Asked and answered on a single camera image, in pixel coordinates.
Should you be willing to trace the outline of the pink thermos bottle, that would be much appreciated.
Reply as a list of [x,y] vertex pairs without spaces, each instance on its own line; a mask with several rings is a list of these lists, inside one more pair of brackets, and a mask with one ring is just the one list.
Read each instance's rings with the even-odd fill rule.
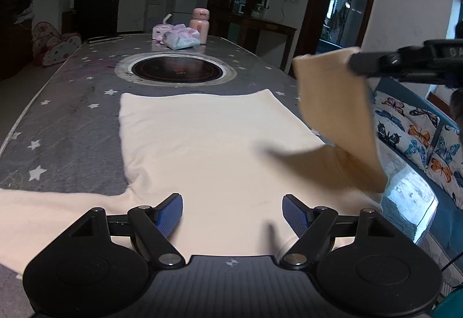
[[209,32],[210,12],[206,8],[195,8],[192,13],[192,19],[190,20],[189,26],[195,29],[200,34],[200,43],[206,44],[207,36]]

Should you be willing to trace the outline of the pink tissue box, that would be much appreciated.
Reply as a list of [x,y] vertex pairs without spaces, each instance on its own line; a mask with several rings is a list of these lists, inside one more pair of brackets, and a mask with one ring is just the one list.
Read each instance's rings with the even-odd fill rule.
[[169,23],[171,16],[171,14],[167,14],[160,24],[153,26],[151,33],[152,40],[161,42],[163,35],[173,28],[173,24]]

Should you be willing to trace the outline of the cream garment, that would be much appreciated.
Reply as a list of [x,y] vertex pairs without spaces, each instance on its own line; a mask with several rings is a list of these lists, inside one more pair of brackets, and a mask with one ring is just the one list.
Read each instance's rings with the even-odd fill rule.
[[1,191],[1,263],[31,259],[92,207],[123,214],[172,193],[184,201],[173,244],[192,255],[282,255],[296,236],[282,217],[291,193],[340,214],[378,209],[387,177],[377,156],[364,78],[348,70],[357,48],[294,60],[300,114],[268,90],[249,95],[125,93],[117,196]]

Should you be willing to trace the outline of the butterfly print cushion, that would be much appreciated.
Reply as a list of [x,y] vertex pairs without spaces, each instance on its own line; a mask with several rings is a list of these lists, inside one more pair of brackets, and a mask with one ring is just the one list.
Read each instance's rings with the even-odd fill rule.
[[444,125],[429,158],[427,174],[462,210],[462,144],[459,131]]
[[381,91],[375,91],[372,109],[377,137],[425,172],[440,118]]

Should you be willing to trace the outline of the pink wet wipes pack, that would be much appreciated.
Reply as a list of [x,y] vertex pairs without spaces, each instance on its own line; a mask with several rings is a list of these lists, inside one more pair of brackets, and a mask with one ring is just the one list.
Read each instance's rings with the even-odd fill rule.
[[180,50],[201,45],[201,36],[196,29],[178,24],[165,32],[162,42],[172,50]]

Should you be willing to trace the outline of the blue sofa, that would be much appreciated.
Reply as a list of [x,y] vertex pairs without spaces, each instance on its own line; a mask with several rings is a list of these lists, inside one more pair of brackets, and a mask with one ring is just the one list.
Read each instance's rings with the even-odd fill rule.
[[[375,91],[426,109],[440,118],[432,140],[432,151],[444,125],[458,130],[457,124],[445,112],[391,78],[380,79],[372,92],[372,105]],[[448,295],[462,283],[462,210],[429,178],[427,171],[431,154],[423,172],[380,139],[378,145],[383,167],[391,180],[382,204],[385,216],[443,269],[443,294]]]

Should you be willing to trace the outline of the grey star pattern tablecloth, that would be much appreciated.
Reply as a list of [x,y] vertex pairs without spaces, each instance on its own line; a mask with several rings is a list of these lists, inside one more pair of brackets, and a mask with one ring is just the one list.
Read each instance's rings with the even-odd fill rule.
[[[138,35],[97,47],[83,46],[47,83],[42,96],[20,119],[1,158],[1,185],[26,188],[29,167],[48,168],[40,190],[55,189],[69,202],[77,189],[95,205],[122,195],[122,152],[116,91],[237,95],[268,88],[287,111],[296,110],[295,80],[230,42],[211,38],[194,50],[201,61],[222,70],[218,81],[198,86],[158,87],[129,77],[122,64],[147,42]],[[183,269],[157,275],[138,301],[102,260],[66,258],[58,275],[32,273],[23,285],[37,317],[340,317],[307,276],[282,269],[269,257],[196,256]]]

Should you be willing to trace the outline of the round black induction cooktop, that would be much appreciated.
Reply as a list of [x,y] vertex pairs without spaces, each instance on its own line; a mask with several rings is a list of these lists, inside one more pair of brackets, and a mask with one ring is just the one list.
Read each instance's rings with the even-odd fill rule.
[[198,53],[152,52],[120,60],[115,74],[131,83],[152,87],[202,87],[225,84],[237,77],[227,63]]

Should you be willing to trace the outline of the water dispenser with bottle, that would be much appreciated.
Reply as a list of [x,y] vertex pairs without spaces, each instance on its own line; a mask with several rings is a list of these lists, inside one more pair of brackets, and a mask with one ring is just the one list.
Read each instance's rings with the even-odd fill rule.
[[152,27],[159,23],[161,0],[146,0],[144,12],[144,30],[151,32]]

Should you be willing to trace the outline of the dark wooden side table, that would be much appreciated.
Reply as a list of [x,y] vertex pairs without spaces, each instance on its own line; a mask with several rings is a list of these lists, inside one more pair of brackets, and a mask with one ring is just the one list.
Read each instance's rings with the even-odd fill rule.
[[238,45],[285,70],[295,33],[295,28],[280,23],[244,18],[238,33]]

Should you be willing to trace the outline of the polka dot play tent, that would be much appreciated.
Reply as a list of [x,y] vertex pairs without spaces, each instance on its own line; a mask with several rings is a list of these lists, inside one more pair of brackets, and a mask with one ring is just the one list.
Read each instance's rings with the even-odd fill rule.
[[50,67],[63,63],[82,45],[78,34],[60,34],[48,22],[37,23],[31,34],[36,66]]

